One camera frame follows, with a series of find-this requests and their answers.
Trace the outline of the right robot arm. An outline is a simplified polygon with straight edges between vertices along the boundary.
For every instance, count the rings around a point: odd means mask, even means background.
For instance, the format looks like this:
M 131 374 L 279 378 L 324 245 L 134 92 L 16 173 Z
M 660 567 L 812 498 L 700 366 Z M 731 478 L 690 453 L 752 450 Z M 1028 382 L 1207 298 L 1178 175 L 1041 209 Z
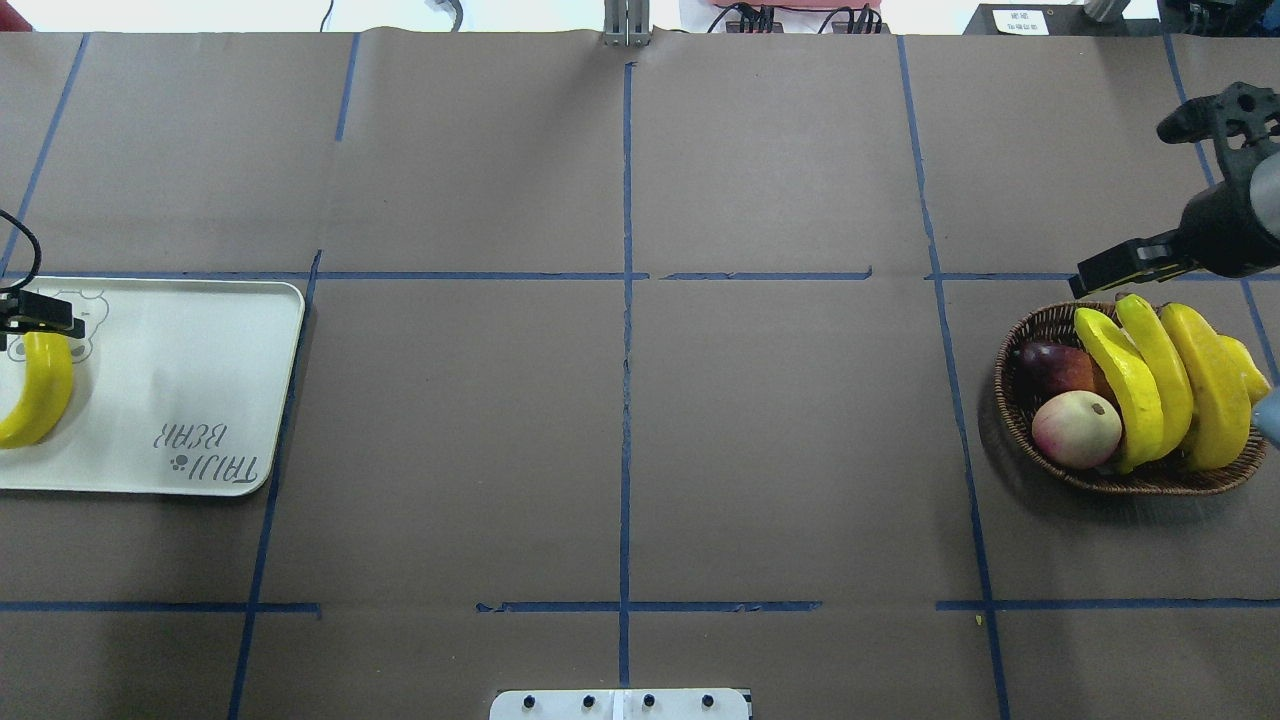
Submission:
M 1179 225 L 1147 240 L 1128 240 L 1079 264 L 1069 284 L 1076 299 L 1135 283 L 1189 281 L 1242 287 L 1260 338 L 1265 368 L 1277 374 L 1277 154 L 1228 154 L 1222 178 L 1192 199 Z M 1263 286 L 1263 297 L 1254 291 Z

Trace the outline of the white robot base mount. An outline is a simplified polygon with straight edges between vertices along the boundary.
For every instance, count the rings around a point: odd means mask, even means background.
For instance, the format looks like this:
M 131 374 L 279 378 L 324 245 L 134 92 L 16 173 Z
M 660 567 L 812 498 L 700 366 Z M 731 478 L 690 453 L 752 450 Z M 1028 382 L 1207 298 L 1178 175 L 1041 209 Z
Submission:
M 749 691 L 728 687 L 503 691 L 489 719 L 753 719 Z

